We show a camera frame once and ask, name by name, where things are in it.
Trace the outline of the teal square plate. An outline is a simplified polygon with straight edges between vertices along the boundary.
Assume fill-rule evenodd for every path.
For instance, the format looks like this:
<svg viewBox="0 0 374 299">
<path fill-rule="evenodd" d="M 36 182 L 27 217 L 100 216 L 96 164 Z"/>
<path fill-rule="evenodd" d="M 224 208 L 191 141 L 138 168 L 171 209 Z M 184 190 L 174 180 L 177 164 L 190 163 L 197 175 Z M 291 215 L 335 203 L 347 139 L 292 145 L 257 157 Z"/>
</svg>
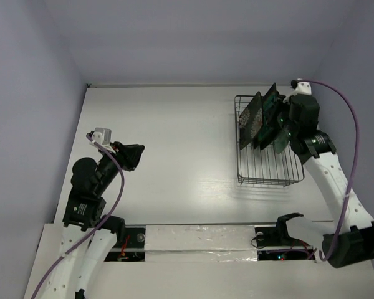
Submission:
<svg viewBox="0 0 374 299">
<path fill-rule="evenodd" d="M 263 124 L 259 133 L 253 139 L 254 149 L 263 150 L 269 146 L 276 137 L 276 129 L 271 125 L 272 109 L 277 101 L 278 91 L 276 83 L 273 83 L 270 89 L 262 96 Z"/>
</svg>

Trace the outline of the black floral square plate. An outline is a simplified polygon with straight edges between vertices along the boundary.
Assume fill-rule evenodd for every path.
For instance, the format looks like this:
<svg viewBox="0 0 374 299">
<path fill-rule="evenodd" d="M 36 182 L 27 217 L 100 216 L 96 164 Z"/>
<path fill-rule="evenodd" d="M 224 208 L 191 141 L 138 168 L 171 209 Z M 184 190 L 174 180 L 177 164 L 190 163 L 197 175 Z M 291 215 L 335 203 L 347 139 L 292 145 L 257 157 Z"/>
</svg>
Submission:
<svg viewBox="0 0 374 299">
<path fill-rule="evenodd" d="M 244 149 L 263 125 L 262 95 L 257 92 L 239 116 L 239 149 Z"/>
</svg>

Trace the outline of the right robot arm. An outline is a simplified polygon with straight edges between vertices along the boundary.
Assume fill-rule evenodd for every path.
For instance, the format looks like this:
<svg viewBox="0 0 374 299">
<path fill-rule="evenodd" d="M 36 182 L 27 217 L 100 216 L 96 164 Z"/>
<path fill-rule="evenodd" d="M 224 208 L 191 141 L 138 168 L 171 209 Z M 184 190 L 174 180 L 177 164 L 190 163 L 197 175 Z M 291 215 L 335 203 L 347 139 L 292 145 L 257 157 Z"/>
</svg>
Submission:
<svg viewBox="0 0 374 299">
<path fill-rule="evenodd" d="M 274 236 L 281 244 L 307 241 L 334 268 L 374 259 L 374 218 L 352 188 L 352 177 L 341 169 L 329 135 L 319 130 L 320 105 L 310 94 L 264 96 L 263 120 L 289 142 L 314 179 L 335 221 L 334 230 L 295 212 L 278 217 Z"/>
</svg>

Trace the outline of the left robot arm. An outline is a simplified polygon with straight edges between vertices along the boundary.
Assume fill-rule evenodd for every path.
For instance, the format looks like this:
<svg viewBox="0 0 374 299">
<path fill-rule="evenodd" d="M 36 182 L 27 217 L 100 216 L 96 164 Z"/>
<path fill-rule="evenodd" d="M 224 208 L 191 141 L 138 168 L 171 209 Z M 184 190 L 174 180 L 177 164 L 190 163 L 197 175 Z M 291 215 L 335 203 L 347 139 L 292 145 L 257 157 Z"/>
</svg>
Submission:
<svg viewBox="0 0 374 299">
<path fill-rule="evenodd" d="M 116 176 L 134 171 L 145 147 L 93 143 L 102 154 L 100 161 L 81 158 L 72 167 L 71 191 L 62 220 L 57 260 L 43 275 L 33 298 L 87 298 L 108 253 L 127 241 L 125 221 L 103 213 L 103 193 Z"/>
</svg>

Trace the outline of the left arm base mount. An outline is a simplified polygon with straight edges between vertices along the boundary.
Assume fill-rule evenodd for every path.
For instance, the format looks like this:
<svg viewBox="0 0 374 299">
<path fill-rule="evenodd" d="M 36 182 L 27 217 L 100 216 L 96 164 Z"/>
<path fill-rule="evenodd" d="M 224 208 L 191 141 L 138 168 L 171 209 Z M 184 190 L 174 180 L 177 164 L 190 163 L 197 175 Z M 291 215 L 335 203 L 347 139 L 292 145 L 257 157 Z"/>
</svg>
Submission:
<svg viewBox="0 0 374 299">
<path fill-rule="evenodd" d="M 145 261 L 145 226 L 126 226 L 121 241 L 107 254 L 106 262 L 144 262 Z"/>
</svg>

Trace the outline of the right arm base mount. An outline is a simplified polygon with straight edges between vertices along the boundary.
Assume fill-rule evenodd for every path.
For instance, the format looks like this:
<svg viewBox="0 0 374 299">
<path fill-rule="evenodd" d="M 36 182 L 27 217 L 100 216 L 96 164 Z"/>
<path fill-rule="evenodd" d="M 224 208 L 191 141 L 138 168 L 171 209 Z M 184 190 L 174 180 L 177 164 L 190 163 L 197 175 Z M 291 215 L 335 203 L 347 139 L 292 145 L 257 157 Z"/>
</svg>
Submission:
<svg viewBox="0 0 374 299">
<path fill-rule="evenodd" d="M 277 218 L 273 226 L 256 226 L 251 245 L 257 250 L 258 261 L 315 260 L 315 250 L 306 242 L 289 236 L 286 222 L 303 217 L 291 213 Z"/>
</svg>

